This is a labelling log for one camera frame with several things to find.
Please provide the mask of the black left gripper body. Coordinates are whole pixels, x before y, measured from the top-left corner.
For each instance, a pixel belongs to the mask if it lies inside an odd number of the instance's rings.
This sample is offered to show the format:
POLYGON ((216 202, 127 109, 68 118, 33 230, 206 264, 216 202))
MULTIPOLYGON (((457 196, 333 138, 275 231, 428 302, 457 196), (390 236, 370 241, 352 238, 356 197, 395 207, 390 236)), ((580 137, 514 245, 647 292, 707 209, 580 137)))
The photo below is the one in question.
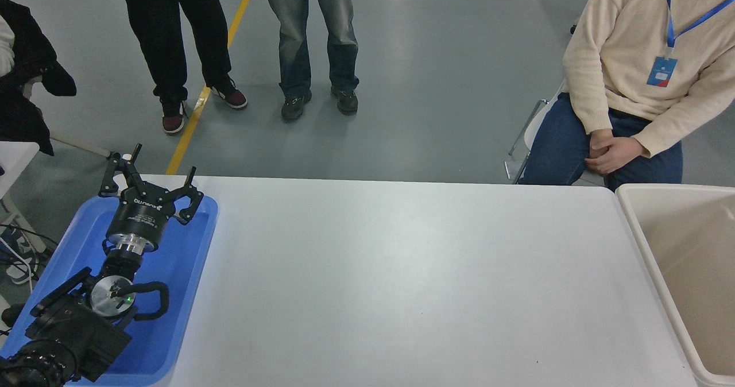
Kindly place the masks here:
POLYGON ((136 235, 149 244, 159 244, 175 211, 175 199, 172 191, 150 182, 129 186, 121 193, 107 240, 117 242, 124 235, 136 235))

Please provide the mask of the seated person's right hand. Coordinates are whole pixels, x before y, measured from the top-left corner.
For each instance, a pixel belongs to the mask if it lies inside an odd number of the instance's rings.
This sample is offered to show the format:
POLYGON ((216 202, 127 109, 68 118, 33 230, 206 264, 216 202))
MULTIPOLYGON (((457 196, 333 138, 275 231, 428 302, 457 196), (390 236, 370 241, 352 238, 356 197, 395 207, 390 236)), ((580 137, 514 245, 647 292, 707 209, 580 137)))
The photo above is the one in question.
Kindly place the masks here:
POLYGON ((612 130, 595 130, 590 133, 590 151, 588 159, 599 158, 610 149, 614 138, 612 130))

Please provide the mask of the seated person's left hand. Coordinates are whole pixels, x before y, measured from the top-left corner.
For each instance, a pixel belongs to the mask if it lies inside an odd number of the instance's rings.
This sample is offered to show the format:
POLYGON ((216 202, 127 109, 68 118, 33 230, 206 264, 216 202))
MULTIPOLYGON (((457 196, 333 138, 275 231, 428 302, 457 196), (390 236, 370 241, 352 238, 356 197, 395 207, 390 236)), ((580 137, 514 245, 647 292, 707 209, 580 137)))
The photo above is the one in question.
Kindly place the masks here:
POLYGON ((636 157, 643 155, 644 148, 635 138, 614 137, 606 154, 595 159, 585 159, 585 164, 600 175, 611 175, 636 157))

